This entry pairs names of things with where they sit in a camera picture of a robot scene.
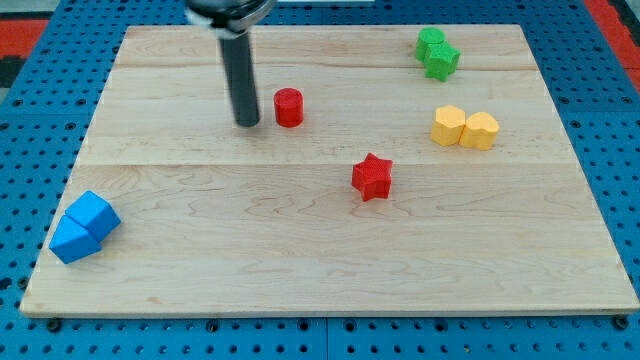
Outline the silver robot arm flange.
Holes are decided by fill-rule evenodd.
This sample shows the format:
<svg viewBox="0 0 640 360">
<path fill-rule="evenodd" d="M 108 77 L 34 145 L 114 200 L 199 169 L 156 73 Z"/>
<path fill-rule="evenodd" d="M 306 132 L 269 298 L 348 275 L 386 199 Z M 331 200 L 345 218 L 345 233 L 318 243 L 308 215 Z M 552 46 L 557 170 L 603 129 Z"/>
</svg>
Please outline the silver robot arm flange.
<svg viewBox="0 0 640 360">
<path fill-rule="evenodd" d="M 277 0 L 185 0 L 190 24 L 205 27 L 222 39 L 235 39 L 262 21 Z"/>
</svg>

